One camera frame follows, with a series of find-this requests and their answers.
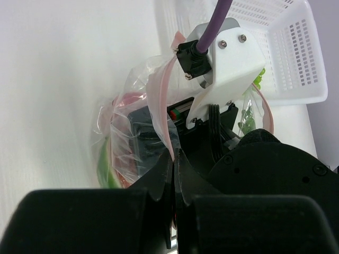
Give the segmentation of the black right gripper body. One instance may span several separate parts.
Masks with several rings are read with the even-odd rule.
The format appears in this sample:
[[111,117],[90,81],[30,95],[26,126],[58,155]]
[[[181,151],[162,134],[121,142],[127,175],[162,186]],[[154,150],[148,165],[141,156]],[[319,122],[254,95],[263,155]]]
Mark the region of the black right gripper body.
[[214,165],[232,149],[231,140],[238,135],[233,132],[238,108],[234,103],[220,112],[218,105],[209,106],[215,115],[211,120],[196,121],[195,127],[186,127],[186,117],[194,98],[157,110],[147,104],[128,114],[131,127],[129,146],[135,160],[129,168],[142,177],[167,152],[170,161],[181,150],[193,169],[202,177],[207,177]]

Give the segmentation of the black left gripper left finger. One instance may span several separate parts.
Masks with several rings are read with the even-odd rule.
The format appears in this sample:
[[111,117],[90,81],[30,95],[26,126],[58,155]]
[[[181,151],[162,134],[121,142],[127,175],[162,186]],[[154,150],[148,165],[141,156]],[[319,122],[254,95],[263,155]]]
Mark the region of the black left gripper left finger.
[[45,189],[18,204],[1,253],[165,253],[171,247],[172,158],[130,187]]

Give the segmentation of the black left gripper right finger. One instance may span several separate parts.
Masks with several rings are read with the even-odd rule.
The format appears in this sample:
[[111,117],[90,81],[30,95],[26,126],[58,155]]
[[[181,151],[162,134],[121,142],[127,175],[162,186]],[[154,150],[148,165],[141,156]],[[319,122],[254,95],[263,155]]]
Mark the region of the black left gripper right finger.
[[181,253],[338,253],[338,202],[303,195],[176,194]]

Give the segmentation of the clear zip top bag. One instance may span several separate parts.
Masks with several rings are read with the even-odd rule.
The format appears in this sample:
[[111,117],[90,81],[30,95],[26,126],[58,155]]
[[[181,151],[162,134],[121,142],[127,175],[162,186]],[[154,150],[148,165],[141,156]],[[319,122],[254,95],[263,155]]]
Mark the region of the clear zip top bag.
[[218,105],[221,144],[234,148],[259,128],[253,107],[261,96],[266,60],[248,30],[222,29],[207,53],[208,73],[184,80],[180,56],[197,42],[177,33],[168,56],[131,70],[121,93],[101,106],[96,133],[97,176],[103,188],[127,188],[154,167],[163,152],[197,149],[209,133],[209,107]]

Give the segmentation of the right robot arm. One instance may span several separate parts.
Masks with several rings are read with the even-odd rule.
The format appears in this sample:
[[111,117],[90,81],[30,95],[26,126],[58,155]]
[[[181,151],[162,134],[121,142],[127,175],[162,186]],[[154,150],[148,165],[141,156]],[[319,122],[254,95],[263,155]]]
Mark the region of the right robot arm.
[[186,201],[194,195],[303,195],[320,203],[338,202],[338,174],[312,155],[280,142],[263,129],[249,132],[232,148],[231,128],[238,111],[231,105],[224,113],[209,108],[210,121],[185,125],[193,100],[188,98],[167,109],[181,147],[171,158],[157,150],[156,158],[143,158],[150,170],[134,183],[162,195],[166,187]]

